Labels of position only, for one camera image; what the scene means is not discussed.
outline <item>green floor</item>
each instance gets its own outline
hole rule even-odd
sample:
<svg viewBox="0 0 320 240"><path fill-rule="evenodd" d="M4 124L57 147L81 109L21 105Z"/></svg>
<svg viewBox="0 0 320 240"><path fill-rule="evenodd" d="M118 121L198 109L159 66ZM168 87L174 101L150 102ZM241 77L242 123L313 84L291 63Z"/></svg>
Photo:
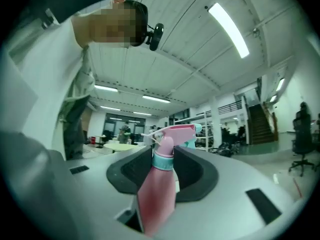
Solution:
<svg viewBox="0 0 320 240"><path fill-rule="evenodd" d="M292 133L280 133L279 141L242 146L238 155L260 155L269 154L278 151L291 150L292 140L295 139L295 134Z"/></svg>

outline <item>chair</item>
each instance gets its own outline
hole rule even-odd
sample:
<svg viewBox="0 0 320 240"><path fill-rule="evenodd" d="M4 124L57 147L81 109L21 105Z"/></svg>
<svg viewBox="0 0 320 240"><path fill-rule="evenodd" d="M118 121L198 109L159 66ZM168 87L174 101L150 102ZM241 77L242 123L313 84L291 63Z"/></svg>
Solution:
<svg viewBox="0 0 320 240"><path fill-rule="evenodd" d="M304 109L296 113L296 118L293 120L295 141L293 142L292 151L298 155L302 155L302 158L300 161L294 161L292 163L292 166L289 168L289 172L292 168L301 166L301 177L304 175L304 166L312 166L312 169L314 169L315 167L314 163L308 162L308 160L305 159L305 155L315 149L312 143L310 124L310 115L307 114Z"/></svg>

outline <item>ceiling light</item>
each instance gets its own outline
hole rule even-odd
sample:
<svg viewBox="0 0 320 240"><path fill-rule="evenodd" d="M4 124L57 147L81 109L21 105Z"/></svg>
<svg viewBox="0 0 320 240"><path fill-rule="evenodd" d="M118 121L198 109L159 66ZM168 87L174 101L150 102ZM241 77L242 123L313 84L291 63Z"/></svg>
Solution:
<svg viewBox="0 0 320 240"><path fill-rule="evenodd" d="M276 98L277 98L277 95L274 95L274 96L270 99L270 102L274 102Z"/></svg>
<svg viewBox="0 0 320 240"><path fill-rule="evenodd" d="M151 116L151 114L147 114L147 113L140 113L140 112L133 112L135 114L140 114L140 115L146 115L146 116Z"/></svg>
<svg viewBox="0 0 320 240"><path fill-rule="evenodd" d="M100 106L101 108L103 109L107 109L107 110L117 110L117 111L120 111L119 108L113 108L113 107L107 107L107 106Z"/></svg>
<svg viewBox="0 0 320 240"><path fill-rule="evenodd" d="M94 85L94 87L97 89L105 90L105 91L118 92L117 88L111 88L111 87L106 87L101 85Z"/></svg>
<svg viewBox="0 0 320 240"><path fill-rule="evenodd" d="M226 33L231 38L236 49L238 50L240 57L244 58L249 55L249 50L244 38L242 37L236 24L230 18L228 13L221 7L220 4L215 3L208 12L220 23Z"/></svg>
<svg viewBox="0 0 320 240"><path fill-rule="evenodd" d="M281 89L282 85L284 84L284 81L285 81L284 78L280 79L279 84L278 84L278 87L277 87L277 89L275 90L276 92Z"/></svg>
<svg viewBox="0 0 320 240"><path fill-rule="evenodd" d="M151 97L151 96L148 96L148 95L143 95L142 98L145 98L145 99L148 99L148 100L157 101L157 102L170 103L169 100L162 99L162 98L155 98L155 97Z"/></svg>

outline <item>pink spray bottle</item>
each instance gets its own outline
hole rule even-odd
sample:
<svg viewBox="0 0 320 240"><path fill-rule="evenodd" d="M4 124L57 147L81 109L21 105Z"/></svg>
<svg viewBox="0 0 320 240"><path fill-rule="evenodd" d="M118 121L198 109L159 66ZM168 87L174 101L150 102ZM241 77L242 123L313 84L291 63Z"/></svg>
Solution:
<svg viewBox="0 0 320 240"><path fill-rule="evenodd" d="M152 236L168 219L176 205L176 182L174 179L174 146L195 148L196 133L200 124L181 124L165 127L150 134L149 138L162 132L163 137L152 157L152 167L137 193L139 216L143 231Z"/></svg>

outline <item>trigger sprayer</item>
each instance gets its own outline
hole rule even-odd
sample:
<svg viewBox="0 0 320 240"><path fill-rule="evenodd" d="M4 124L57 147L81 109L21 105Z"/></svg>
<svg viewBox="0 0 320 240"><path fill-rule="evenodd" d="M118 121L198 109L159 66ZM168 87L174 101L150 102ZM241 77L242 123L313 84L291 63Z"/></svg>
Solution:
<svg viewBox="0 0 320 240"><path fill-rule="evenodd" d="M163 133L160 143L153 139L159 147L154 151L150 172L137 193L139 217L147 236L153 236L175 210L174 146L195 149L196 133L201 130L200 124L181 124L141 134L153 139L152 135Z"/></svg>

